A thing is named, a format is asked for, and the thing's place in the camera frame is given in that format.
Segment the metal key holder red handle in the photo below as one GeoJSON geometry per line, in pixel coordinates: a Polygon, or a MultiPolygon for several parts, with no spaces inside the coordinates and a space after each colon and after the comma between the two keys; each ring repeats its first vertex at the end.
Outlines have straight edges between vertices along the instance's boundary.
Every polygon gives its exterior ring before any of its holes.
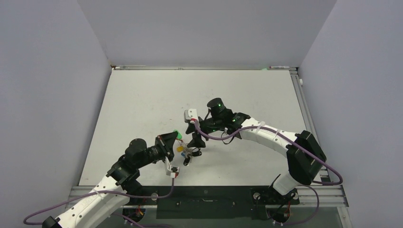
{"type": "Polygon", "coordinates": [[[187,144],[181,145],[183,150],[181,151],[181,155],[184,157],[183,165],[188,166],[193,157],[198,157],[202,155],[202,151],[200,147],[188,147],[187,144]]]}

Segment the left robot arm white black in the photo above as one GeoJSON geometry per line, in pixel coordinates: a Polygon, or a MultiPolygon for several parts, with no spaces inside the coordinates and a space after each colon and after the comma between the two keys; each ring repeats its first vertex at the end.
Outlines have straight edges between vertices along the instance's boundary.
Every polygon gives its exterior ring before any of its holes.
{"type": "Polygon", "coordinates": [[[46,218],[41,226],[43,228],[95,228],[119,207],[151,198],[152,196],[143,194],[142,185],[137,181],[140,168],[163,161],[166,175],[174,180],[179,174],[179,168],[172,166],[170,162],[174,158],[173,145],[177,136],[177,131],[158,135],[155,144],[150,147],[143,139],[132,140],[124,155],[112,165],[88,194],[64,213],[46,218]]]}

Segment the green key tag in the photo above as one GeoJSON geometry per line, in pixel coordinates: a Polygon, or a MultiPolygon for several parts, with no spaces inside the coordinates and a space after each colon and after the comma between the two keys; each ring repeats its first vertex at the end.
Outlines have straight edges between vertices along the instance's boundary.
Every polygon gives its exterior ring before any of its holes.
{"type": "Polygon", "coordinates": [[[180,132],[178,130],[175,130],[175,132],[177,133],[176,139],[182,140],[182,135],[180,134],[180,132]]]}

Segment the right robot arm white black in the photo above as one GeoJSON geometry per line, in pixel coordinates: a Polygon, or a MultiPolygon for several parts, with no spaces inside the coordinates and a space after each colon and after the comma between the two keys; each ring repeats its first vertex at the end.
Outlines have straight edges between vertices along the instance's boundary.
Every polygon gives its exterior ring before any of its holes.
{"type": "Polygon", "coordinates": [[[269,199],[281,203],[298,185],[310,185],[324,166],[327,158],[314,135],[306,130],[287,132],[258,121],[248,114],[233,112],[221,98],[207,103],[208,116],[201,118],[196,109],[184,111],[188,124],[186,134],[192,135],[190,147],[204,148],[205,141],[213,139],[211,133],[226,133],[228,138],[249,140],[266,146],[287,159],[288,171],[275,178],[269,189],[269,199]]]}

